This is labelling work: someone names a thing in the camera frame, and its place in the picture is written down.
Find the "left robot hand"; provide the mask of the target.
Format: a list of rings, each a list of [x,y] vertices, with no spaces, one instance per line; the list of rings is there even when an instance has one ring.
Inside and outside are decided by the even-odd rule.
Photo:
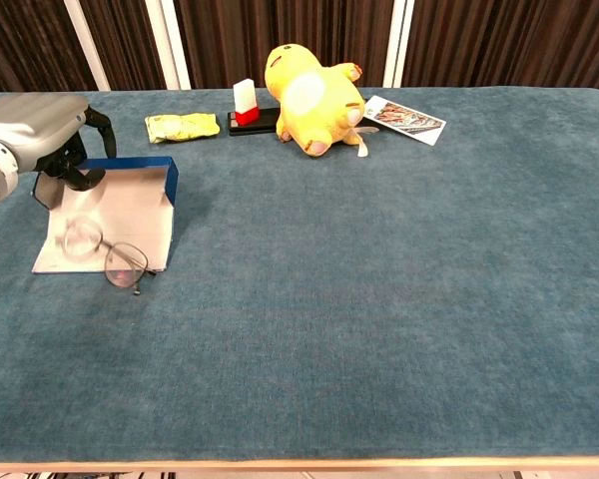
[[[84,96],[16,93],[0,97],[0,200],[13,192],[20,174],[29,172],[63,180],[79,192],[95,188],[105,170],[79,171],[87,159],[80,137],[83,126],[98,130],[107,157],[117,156],[110,119]]]

